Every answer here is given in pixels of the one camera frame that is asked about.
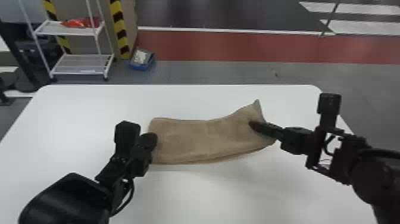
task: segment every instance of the black cable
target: black cable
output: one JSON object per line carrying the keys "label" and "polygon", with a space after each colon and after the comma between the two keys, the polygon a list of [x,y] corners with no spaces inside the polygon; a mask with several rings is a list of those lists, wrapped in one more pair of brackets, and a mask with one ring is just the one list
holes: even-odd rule
{"label": "black cable", "polygon": [[116,214],[118,214],[119,212],[121,212],[128,204],[129,202],[132,200],[133,198],[133,192],[135,191],[135,185],[133,184],[133,179],[128,179],[128,184],[129,184],[129,197],[128,199],[124,202],[124,204],[122,204],[119,208],[117,208],[110,217],[115,216]]}

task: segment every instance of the gray floor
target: gray floor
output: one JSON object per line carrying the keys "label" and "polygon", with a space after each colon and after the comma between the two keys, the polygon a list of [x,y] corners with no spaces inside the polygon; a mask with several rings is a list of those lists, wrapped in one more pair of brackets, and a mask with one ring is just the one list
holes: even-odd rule
{"label": "gray floor", "polygon": [[[400,66],[159,61],[145,72],[117,62],[108,84],[312,84],[343,95],[341,115],[351,129],[375,147],[397,150],[400,130]],[[104,84],[99,76],[63,76],[60,84]],[[27,104],[18,99],[0,108],[0,138]]]}

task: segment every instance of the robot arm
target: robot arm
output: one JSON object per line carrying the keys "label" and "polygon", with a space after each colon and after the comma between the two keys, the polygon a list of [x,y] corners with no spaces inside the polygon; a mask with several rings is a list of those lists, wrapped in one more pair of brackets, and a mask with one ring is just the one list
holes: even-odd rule
{"label": "robot arm", "polygon": [[[336,128],[340,104],[340,95],[320,95],[317,112],[321,118],[314,131],[271,123],[249,125],[256,132],[278,139],[281,149],[306,155],[307,169],[352,185],[357,196],[372,205],[378,224],[400,223],[400,153],[373,148],[364,138]],[[336,137],[341,146],[329,152],[327,146]],[[322,153],[332,158],[330,164],[320,163]]]}

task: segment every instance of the hazard stripe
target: hazard stripe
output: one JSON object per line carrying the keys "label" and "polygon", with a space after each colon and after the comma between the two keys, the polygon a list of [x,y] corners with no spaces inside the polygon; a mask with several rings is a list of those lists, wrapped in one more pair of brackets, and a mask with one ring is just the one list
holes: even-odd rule
{"label": "hazard stripe", "polygon": [[110,0],[110,13],[114,20],[114,32],[122,59],[129,59],[129,42],[125,27],[124,14],[120,0]]}
{"label": "hazard stripe", "polygon": [[[43,0],[45,10],[50,20],[57,21],[57,12],[51,0]],[[67,54],[71,54],[71,46],[65,36],[57,36],[58,44],[65,49]]]}

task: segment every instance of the beige towel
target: beige towel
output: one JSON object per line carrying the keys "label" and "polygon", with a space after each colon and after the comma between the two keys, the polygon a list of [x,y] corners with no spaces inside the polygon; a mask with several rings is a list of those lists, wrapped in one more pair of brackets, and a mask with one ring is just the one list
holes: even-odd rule
{"label": "beige towel", "polygon": [[149,126],[149,131],[158,135],[153,162],[212,162],[260,150],[275,142],[275,139],[254,132],[249,121],[265,122],[259,100],[220,119],[155,118]]}

